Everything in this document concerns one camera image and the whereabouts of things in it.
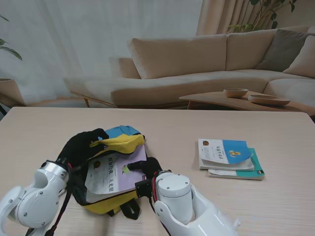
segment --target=table surface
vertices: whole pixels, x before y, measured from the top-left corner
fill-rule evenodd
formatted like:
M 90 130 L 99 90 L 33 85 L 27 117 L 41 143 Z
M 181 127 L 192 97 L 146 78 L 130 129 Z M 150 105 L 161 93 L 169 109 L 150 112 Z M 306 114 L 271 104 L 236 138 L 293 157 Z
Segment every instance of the table surface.
M 289 102 L 285 106 L 263 106 L 259 104 L 254 104 L 248 101 L 249 95 L 264 95 L 258 92 L 248 91 L 248 93 L 241 98 L 231 98 L 226 97 L 223 92 L 207 92 L 192 94 L 180 97 L 182 100 L 192 101 L 192 102 L 203 102 L 211 103 L 216 105 L 222 105 L 226 107 L 231 107 L 242 111 L 267 111 L 267 112 L 305 112 L 309 116 L 315 116 L 315 108 L 311 106 L 304 105 L 298 102 Z
M 240 236 L 305 236 L 315 231 L 315 125 L 305 113 L 13 108 L 0 121 L 0 196 L 27 186 L 36 169 L 55 160 L 73 135 L 131 125 L 146 136 L 147 153 L 164 169 L 190 178 L 232 219 Z M 198 138 L 246 140 L 266 173 L 263 181 L 207 178 L 198 169 Z M 166 236 L 149 202 L 136 221 L 89 213 L 72 198 L 56 236 Z M 26 228 L 6 222 L 8 235 Z

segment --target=purple book cover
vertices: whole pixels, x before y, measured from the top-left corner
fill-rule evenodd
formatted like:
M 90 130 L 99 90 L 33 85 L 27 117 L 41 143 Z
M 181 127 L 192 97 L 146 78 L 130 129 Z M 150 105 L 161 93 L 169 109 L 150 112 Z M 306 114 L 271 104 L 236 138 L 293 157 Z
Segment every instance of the purple book cover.
M 141 171 L 129 171 L 126 165 L 145 160 L 144 145 L 137 146 L 130 155 L 113 153 L 94 159 L 89 163 L 85 182 L 87 198 L 91 194 L 113 194 L 133 189 L 136 182 L 145 179 L 145 175 Z

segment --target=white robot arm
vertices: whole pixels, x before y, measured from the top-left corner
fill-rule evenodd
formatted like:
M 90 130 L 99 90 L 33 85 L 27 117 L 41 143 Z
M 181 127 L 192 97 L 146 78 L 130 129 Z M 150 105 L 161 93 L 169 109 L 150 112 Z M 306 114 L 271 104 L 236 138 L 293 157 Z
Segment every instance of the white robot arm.
M 189 178 L 165 172 L 155 179 L 155 213 L 171 236 L 237 236 L 239 221 L 204 198 Z
M 7 236 L 3 229 L 7 217 L 29 227 L 27 236 L 44 236 L 68 179 L 66 169 L 47 161 L 36 170 L 30 186 L 11 189 L 0 201 L 0 236 Z M 171 236 L 237 236 L 238 221 L 233 224 L 186 176 L 161 171 L 152 183 L 155 213 Z
M 45 162 L 34 174 L 33 183 L 12 188 L 0 201 L 0 236 L 6 236 L 7 217 L 29 227 L 28 236 L 45 235 L 57 214 L 59 193 L 66 187 L 68 172 L 53 162 Z

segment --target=wooden coffee table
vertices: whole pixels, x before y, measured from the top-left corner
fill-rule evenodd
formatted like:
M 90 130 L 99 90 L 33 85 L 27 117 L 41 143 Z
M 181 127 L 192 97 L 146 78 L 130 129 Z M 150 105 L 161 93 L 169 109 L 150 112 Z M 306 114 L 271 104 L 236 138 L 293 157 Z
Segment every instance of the wooden coffee table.
M 267 111 L 267 112 L 304 112 L 309 116 L 315 116 L 315 108 L 298 102 L 290 102 L 285 106 L 263 106 L 248 101 L 249 95 L 263 95 L 258 92 L 249 91 L 244 97 L 229 98 L 223 92 L 208 92 L 192 94 L 180 97 L 182 100 L 189 101 L 187 109 L 193 108 L 194 103 L 210 103 L 234 108 L 241 111 Z

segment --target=blue book cover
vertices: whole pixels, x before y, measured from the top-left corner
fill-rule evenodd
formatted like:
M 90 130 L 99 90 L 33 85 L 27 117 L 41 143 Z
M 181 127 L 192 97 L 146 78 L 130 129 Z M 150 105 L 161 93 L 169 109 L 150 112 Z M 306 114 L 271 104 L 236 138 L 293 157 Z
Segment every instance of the blue book cover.
M 198 146 L 201 159 L 222 164 L 239 164 L 252 155 L 246 141 L 199 139 Z

